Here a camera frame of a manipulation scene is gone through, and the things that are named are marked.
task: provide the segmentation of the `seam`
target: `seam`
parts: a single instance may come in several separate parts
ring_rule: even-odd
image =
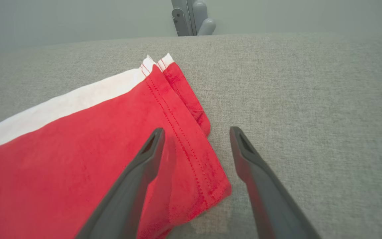
[[[142,68],[142,66],[140,66],[140,68],[141,68],[141,72],[142,72],[142,74],[143,74],[145,77],[147,77],[147,75],[144,73],[144,69]]]
[[[191,147],[190,142],[188,141],[187,137],[185,136],[184,131],[182,130],[181,126],[179,125],[179,122],[176,120],[175,115],[174,115],[174,114],[172,113],[172,111],[170,110],[169,105],[166,103],[166,101],[164,100],[163,96],[160,94],[158,88],[155,86],[155,84],[153,83],[152,80],[151,80],[151,83],[153,84],[153,87],[154,87],[154,89],[157,91],[157,93],[159,94],[160,98],[164,101],[164,103],[165,103],[165,105],[166,105],[166,107],[167,107],[167,109],[168,109],[170,115],[172,115],[173,119],[174,119],[175,122],[176,122],[176,125],[178,125],[179,130],[181,130],[182,136],[183,136],[184,139],[186,140],[186,142],[187,142],[187,144],[188,144],[188,147],[191,149],[191,153],[193,154],[194,159],[197,161],[198,165],[200,166],[200,170],[201,170],[201,172],[203,173],[203,176],[204,176],[204,179],[205,179],[205,183],[206,183],[206,186],[207,186],[207,181],[208,181],[208,180],[207,180],[207,175],[206,175],[206,173],[205,173],[204,170],[203,170],[203,167],[202,167],[202,165],[201,165],[200,160],[197,158],[197,156],[196,156],[194,150],[193,150],[192,147]]]
[[[170,72],[170,70],[168,70],[168,68],[166,67],[166,70],[164,71],[164,73],[166,74],[166,76],[167,77],[169,77],[170,79],[173,79],[173,75],[172,75],[172,73]],[[202,116],[203,115],[203,112],[204,112],[204,110],[203,110],[203,108],[201,108],[201,113],[200,113],[200,116]],[[175,119],[175,121],[176,121],[176,123],[178,124],[178,127],[179,127],[179,129],[182,131],[182,129],[181,129],[181,127],[179,126],[179,123],[178,123],[178,121],[176,120],[176,118],[175,118],[175,116],[173,115],[173,113],[170,111],[170,113],[171,113],[171,115],[173,116],[173,118]],[[203,172],[203,175],[204,175],[204,177],[205,177],[205,180],[206,180],[206,182],[208,181],[208,179],[207,179],[207,176],[206,176],[206,174],[204,173],[204,171],[203,171],[203,167],[201,166],[201,164],[200,164],[200,161],[197,159],[197,157],[196,157],[196,155],[195,155],[195,153],[194,153],[194,151],[193,151],[193,149],[191,148],[191,151],[192,151],[192,153],[193,153],[193,155],[194,155],[194,157],[195,157],[195,159],[197,160],[197,162],[198,162],[198,164],[199,164],[199,166],[200,166],[200,168],[201,168],[201,171]],[[209,168],[210,168],[210,170],[212,171],[212,172],[214,172],[214,169],[213,169],[213,166],[209,163],[208,164],[209,165]],[[208,192],[207,192],[210,196],[211,196],[211,198],[213,199],[213,200],[215,200],[215,198],[213,197],[213,191],[212,190],[209,190]]]
[[[166,65],[165,65],[165,63],[164,63],[164,61],[163,61],[163,58],[160,59],[160,60],[162,61],[163,65],[165,66],[165,70],[167,70],[167,67],[166,67]]]
[[[182,146],[182,150],[184,151],[185,156],[187,157],[188,162],[189,162],[189,164],[190,164],[190,166],[191,166],[191,169],[192,169],[192,171],[193,171],[193,173],[194,173],[194,177],[195,177],[195,180],[196,180],[196,182],[197,182],[197,190],[198,190],[198,192],[203,196],[203,201],[204,201],[204,203],[206,204],[206,208],[208,208],[208,203],[207,203],[207,201],[206,201],[206,199],[205,199],[205,197],[204,197],[203,191],[202,191],[202,189],[201,189],[200,182],[199,182],[199,180],[198,180],[198,178],[197,178],[197,173],[195,172],[195,169],[194,169],[194,167],[192,166],[190,156],[189,156],[188,153],[186,152],[186,150],[185,150],[185,146],[182,144],[182,141],[180,140],[180,138],[179,138],[179,136],[178,136],[178,133],[177,133],[176,130],[174,129],[173,124],[170,122],[170,120],[169,120],[169,118],[168,118],[166,112],[164,111],[164,109],[163,109],[163,107],[162,107],[162,104],[160,103],[160,101],[159,101],[159,100],[156,98],[156,96],[154,95],[154,92],[153,92],[153,90],[151,89],[150,85],[148,85],[148,82],[147,82],[147,81],[146,81],[146,84],[147,84],[147,87],[148,87],[148,89],[150,90],[151,94],[153,95],[154,99],[155,99],[155,100],[157,101],[157,103],[160,105],[160,108],[162,109],[163,114],[165,115],[165,118],[167,119],[167,121],[168,121],[168,123],[170,124],[170,126],[171,126],[173,132],[175,133],[176,138],[177,138],[178,141],[179,141],[179,144]]]
[[[147,69],[147,67],[145,67],[144,63],[142,63],[143,67],[148,71],[149,75],[151,74],[151,72]]]

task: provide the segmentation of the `red fabric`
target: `red fabric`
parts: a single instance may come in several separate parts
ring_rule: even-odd
[[[163,238],[230,195],[210,124],[171,66],[170,80],[153,66],[128,93],[0,146],[0,238],[73,238],[157,127],[165,148],[138,238]]]
[[[194,91],[191,89],[191,86],[188,84],[188,81],[185,79],[185,76],[182,73],[179,66],[173,62],[163,71],[163,74],[166,80],[169,82],[172,89],[188,108],[193,118],[197,121],[197,124],[200,125],[201,130],[203,130],[206,136],[209,136],[209,118],[207,118],[207,115],[204,112],[200,101],[198,101],[197,97],[194,94]]]

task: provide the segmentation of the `white fabric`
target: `white fabric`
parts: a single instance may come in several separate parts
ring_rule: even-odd
[[[160,59],[157,62],[158,67],[161,69],[161,71],[165,71],[165,69],[174,62],[172,56],[167,53],[166,56],[164,56],[162,59]]]
[[[169,54],[167,56],[166,62],[172,63],[172,57]],[[163,71],[159,64],[147,56],[137,69],[80,87],[5,119],[0,122],[0,145],[44,127],[59,118],[129,92],[151,73],[153,65]]]

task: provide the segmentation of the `gray fabric surface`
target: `gray fabric surface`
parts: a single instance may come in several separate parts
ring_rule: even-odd
[[[382,238],[382,37],[226,35],[0,53],[0,121],[171,53],[211,121],[232,196],[170,238],[256,238],[229,127],[246,133],[323,238]]]

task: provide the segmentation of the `red stitching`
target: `red stitching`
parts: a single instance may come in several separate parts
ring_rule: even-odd
[[[145,77],[147,77],[147,75],[144,73],[144,69],[143,69],[142,67],[143,67],[143,65],[140,66],[140,68],[141,68],[141,72],[142,72],[142,74],[143,74]]]
[[[166,77],[169,77],[169,78],[171,78],[171,79],[173,79],[174,78],[174,76],[173,76],[173,74],[171,74],[171,72],[168,70],[168,68],[166,68],[166,70],[164,71],[165,72],[165,74],[166,74]],[[214,169],[213,169],[213,166],[212,166],[212,164],[208,164],[209,165],[209,168],[210,168],[210,170],[212,171],[212,172],[214,172]],[[206,179],[206,181],[208,181],[207,180],[207,176],[206,176],[206,174],[204,173],[204,171],[203,171],[203,169],[202,169],[202,172],[203,172],[203,174],[204,174],[204,176],[205,176],[205,179]],[[215,200],[215,198],[213,197],[213,195],[212,195],[212,191],[210,191],[210,192],[208,192],[208,194],[211,196],[211,198],[213,198],[213,200]]]
[[[172,111],[171,111],[170,108],[169,108],[169,105],[166,103],[166,101],[164,100],[163,96],[160,94],[160,92],[159,92],[159,90],[157,89],[157,87],[155,86],[154,82],[153,82],[152,80],[150,80],[150,81],[151,81],[151,83],[153,84],[154,89],[157,91],[157,93],[159,94],[159,96],[160,96],[160,97],[162,98],[162,100],[164,101],[164,103],[165,103],[167,109],[169,110],[170,115],[172,115],[173,119],[175,120],[176,124],[178,125],[179,130],[181,130],[182,136],[183,136],[183,137],[185,138],[185,140],[187,141],[187,143],[188,143],[188,147],[191,149],[191,152],[193,153],[195,160],[197,161],[198,165],[200,166],[200,169],[201,169],[201,171],[202,171],[202,173],[203,173],[204,179],[206,180],[206,183],[207,183],[207,181],[208,181],[208,180],[207,180],[207,176],[206,176],[206,173],[205,173],[204,170],[203,170],[203,167],[202,167],[202,165],[201,165],[201,162],[200,162],[199,159],[197,159],[197,156],[195,155],[194,150],[191,148],[191,144],[190,144],[190,142],[188,141],[187,137],[185,137],[185,133],[184,133],[184,131],[182,130],[181,126],[179,125],[179,122],[176,120],[175,115],[173,115]]]
[[[142,65],[145,67],[144,63],[142,63]],[[145,67],[145,69],[148,71],[148,73],[151,73],[151,72],[147,69],[147,67]]]
[[[166,69],[167,69],[167,67],[166,67],[166,65],[164,64],[163,58],[162,58],[162,59],[160,59],[160,60],[162,61],[163,65],[165,66],[165,70],[166,70]]]
[[[197,189],[198,189],[198,192],[203,196],[203,200],[204,200],[204,203],[206,204],[206,208],[208,208],[208,203],[207,203],[207,201],[206,201],[206,199],[205,199],[205,197],[204,197],[203,191],[202,191],[201,186],[200,186],[200,182],[198,181],[197,173],[195,172],[195,169],[194,169],[194,167],[192,166],[191,159],[190,159],[188,153],[187,153],[186,150],[185,150],[185,146],[182,144],[181,140],[179,139],[179,136],[178,136],[176,130],[174,129],[173,124],[170,122],[170,120],[169,120],[167,114],[165,113],[165,111],[164,111],[164,109],[163,109],[163,107],[162,107],[162,104],[160,104],[160,101],[159,101],[159,100],[156,98],[156,96],[154,95],[154,92],[153,92],[153,90],[151,89],[151,87],[148,85],[148,82],[147,82],[147,81],[146,81],[146,84],[147,84],[148,89],[150,89],[150,92],[151,92],[151,94],[153,95],[154,99],[155,99],[155,100],[157,101],[157,103],[160,105],[160,108],[162,109],[163,114],[165,115],[165,118],[167,119],[168,123],[170,124],[170,127],[172,128],[173,132],[175,133],[176,138],[177,138],[178,141],[179,141],[179,144],[182,146],[182,150],[184,151],[185,156],[187,156],[188,162],[189,162],[189,164],[190,164],[190,166],[191,166],[191,169],[192,169],[192,171],[193,171],[193,173],[194,173],[194,177],[195,177],[195,180],[196,180],[196,182],[197,182]]]

